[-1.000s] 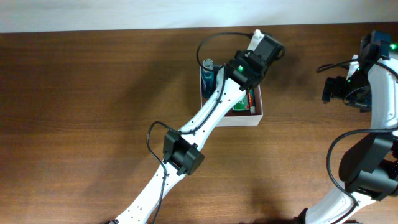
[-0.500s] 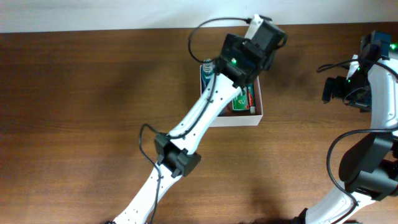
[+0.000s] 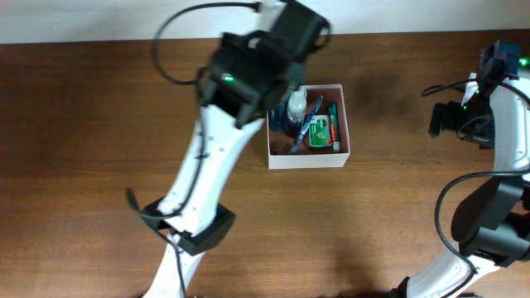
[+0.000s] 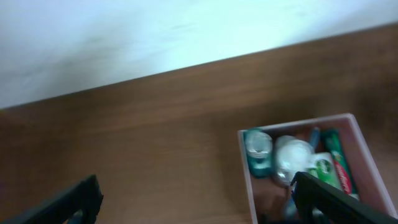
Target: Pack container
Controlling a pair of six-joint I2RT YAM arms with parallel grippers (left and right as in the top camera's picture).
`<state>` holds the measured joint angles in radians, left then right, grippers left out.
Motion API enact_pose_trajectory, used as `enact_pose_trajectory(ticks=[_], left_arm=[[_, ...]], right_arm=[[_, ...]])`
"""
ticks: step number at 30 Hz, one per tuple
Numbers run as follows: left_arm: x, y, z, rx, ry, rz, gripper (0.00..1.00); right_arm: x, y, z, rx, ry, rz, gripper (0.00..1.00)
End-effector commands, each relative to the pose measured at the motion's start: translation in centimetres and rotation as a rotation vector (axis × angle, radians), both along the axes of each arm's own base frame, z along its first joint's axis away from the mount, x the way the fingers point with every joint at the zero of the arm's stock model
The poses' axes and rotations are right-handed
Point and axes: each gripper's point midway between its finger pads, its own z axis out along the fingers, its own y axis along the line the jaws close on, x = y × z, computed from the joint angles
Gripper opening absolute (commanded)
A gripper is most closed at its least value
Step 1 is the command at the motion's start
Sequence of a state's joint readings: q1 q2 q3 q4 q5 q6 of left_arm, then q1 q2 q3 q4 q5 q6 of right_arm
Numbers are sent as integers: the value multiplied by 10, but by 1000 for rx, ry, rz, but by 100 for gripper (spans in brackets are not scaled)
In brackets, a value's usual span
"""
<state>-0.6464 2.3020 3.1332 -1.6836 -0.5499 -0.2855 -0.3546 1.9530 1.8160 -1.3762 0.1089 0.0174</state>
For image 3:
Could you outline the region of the clear purple liquid bottle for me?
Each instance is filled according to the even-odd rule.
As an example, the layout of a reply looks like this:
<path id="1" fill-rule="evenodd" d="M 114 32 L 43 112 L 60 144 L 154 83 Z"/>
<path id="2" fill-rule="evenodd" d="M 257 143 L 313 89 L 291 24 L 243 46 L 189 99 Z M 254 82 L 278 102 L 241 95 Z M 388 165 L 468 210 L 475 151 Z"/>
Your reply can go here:
<path id="1" fill-rule="evenodd" d="M 307 107 L 307 91 L 300 87 L 291 93 L 287 101 L 286 131 L 290 137 L 296 137 L 305 121 Z"/>

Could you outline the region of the blue white toothbrush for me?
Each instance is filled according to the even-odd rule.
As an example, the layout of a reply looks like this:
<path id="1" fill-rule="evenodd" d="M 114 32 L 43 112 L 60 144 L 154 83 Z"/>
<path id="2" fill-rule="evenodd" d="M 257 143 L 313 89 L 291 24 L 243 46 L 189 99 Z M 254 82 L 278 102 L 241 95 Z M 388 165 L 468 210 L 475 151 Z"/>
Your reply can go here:
<path id="1" fill-rule="evenodd" d="M 312 109 L 310 115 L 307 117 L 306 122 L 301 127 L 301 130 L 300 130 L 300 132 L 299 132 L 299 134 L 298 134 L 298 136 L 296 138 L 296 141 L 293 143 L 293 146 L 290 149 L 290 154 L 291 155 L 296 155 L 299 152 L 300 145 L 301 145 L 301 143 L 303 141 L 303 138 L 304 138 L 304 136 L 306 135 L 306 133 L 308 132 L 308 130 L 310 128 L 311 120 L 313 119 L 313 117 L 318 112 L 318 110 L 319 110 L 320 106 L 322 105 L 322 103 L 323 103 L 323 96 L 321 95 L 316 100 L 314 108 Z"/>

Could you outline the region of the teal mouthwash bottle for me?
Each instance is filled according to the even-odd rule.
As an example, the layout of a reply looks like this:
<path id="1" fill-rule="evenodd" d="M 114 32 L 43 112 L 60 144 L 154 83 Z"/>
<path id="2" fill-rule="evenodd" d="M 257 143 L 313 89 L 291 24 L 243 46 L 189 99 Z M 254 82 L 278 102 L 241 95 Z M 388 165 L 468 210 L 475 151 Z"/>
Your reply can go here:
<path id="1" fill-rule="evenodd" d="M 278 106 L 269 113 L 269 127 L 273 131 L 282 131 L 285 122 L 286 103 L 279 103 Z"/>

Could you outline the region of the green red toothpaste tube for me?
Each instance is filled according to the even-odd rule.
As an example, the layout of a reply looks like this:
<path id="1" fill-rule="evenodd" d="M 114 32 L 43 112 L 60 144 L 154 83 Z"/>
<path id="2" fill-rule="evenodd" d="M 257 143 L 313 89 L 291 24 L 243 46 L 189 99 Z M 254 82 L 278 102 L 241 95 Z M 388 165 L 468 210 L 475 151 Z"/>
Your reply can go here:
<path id="1" fill-rule="evenodd" d="M 326 112 L 330 120 L 330 135 L 334 152 L 341 151 L 340 145 L 340 127 L 338 117 L 338 103 L 331 101 L 326 105 Z"/>

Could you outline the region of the green soap box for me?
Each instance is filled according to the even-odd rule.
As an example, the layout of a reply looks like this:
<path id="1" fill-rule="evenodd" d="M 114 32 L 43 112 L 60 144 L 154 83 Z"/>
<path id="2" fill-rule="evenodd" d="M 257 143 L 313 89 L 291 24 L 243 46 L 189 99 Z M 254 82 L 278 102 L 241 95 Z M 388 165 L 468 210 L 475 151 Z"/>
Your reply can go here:
<path id="1" fill-rule="evenodd" d="M 331 147 L 329 117 L 327 115 L 315 115 L 311 119 L 308 135 L 310 148 Z"/>

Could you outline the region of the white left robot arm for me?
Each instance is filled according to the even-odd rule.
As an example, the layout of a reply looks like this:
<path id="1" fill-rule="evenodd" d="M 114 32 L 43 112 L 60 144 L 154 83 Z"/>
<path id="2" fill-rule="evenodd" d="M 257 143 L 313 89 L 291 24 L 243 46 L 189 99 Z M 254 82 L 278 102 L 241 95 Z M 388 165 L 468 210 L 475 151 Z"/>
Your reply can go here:
<path id="1" fill-rule="evenodd" d="M 304 80 L 306 59 L 325 48 L 330 22 L 297 1 L 252 2 L 265 21 L 244 35 L 224 33 L 210 62 L 190 82 L 199 108 L 190 145 L 166 195 L 137 216 L 166 244 L 149 297 L 183 297 L 205 253 L 231 229 L 235 216 L 219 202 L 229 175 L 267 113 Z"/>

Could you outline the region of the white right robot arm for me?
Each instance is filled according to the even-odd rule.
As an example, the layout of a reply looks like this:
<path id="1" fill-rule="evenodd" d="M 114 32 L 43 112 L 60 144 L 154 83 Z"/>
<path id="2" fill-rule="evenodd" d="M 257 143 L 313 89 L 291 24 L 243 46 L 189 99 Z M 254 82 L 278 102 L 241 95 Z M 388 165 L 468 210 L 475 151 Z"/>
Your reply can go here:
<path id="1" fill-rule="evenodd" d="M 513 210 L 517 204 L 529 208 L 529 59 L 519 46 L 496 41 L 481 50 L 468 79 L 431 86 L 422 96 L 448 89 L 459 90 L 463 99 L 434 106 L 429 134 L 451 131 L 493 150 L 494 168 L 457 177 L 442 189 L 434 221 L 445 248 L 425 270 L 392 289 L 392 297 L 463 297 L 481 277 L 529 259 L 529 215 Z M 459 203 L 446 236 L 443 199 L 475 178 L 485 182 Z"/>

